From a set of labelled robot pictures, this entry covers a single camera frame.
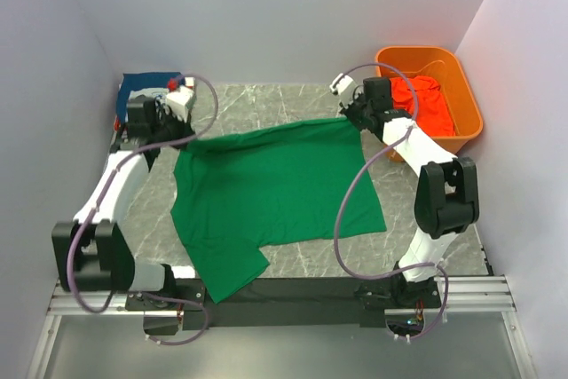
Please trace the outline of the green t shirt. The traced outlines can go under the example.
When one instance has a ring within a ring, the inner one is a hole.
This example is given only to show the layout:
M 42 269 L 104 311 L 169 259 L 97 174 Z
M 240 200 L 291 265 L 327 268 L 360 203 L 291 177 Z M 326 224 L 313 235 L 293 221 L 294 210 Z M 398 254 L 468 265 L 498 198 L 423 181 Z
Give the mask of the green t shirt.
M 268 267 L 265 246 L 380 233 L 387 225 L 343 118 L 195 140 L 174 169 L 171 217 L 212 300 Z

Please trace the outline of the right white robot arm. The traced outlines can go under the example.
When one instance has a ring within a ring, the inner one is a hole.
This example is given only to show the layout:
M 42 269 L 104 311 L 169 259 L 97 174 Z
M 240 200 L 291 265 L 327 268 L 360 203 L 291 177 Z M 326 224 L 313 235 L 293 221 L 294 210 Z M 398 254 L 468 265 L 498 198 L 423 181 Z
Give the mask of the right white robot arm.
M 381 302 L 411 306 L 435 288 L 435 274 L 449 245 L 479 216 L 477 169 L 436 143 L 414 115 L 394 107 L 391 82 L 367 78 L 362 84 L 340 74 L 330 85 L 342 114 L 358 129 L 373 133 L 394 150 L 418 177 L 414 199 L 417 229 L 392 276 L 384 275 Z

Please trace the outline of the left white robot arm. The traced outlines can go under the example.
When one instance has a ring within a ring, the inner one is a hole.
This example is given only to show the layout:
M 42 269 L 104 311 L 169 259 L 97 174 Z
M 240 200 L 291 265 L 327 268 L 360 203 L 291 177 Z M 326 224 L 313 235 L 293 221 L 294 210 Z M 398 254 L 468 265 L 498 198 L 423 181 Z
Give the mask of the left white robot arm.
M 144 153 L 142 146 L 171 140 L 176 149 L 194 134 L 191 112 L 193 89 L 182 87 L 165 95 L 139 93 L 126 104 L 127 116 L 116 125 L 106 166 L 93 194 L 72 220 L 58 222 L 51 240 L 64 290 L 133 293 L 174 297 L 176 280 L 170 265 L 140 262 L 123 237 L 121 224 L 138 189 L 146 180 L 161 149 Z

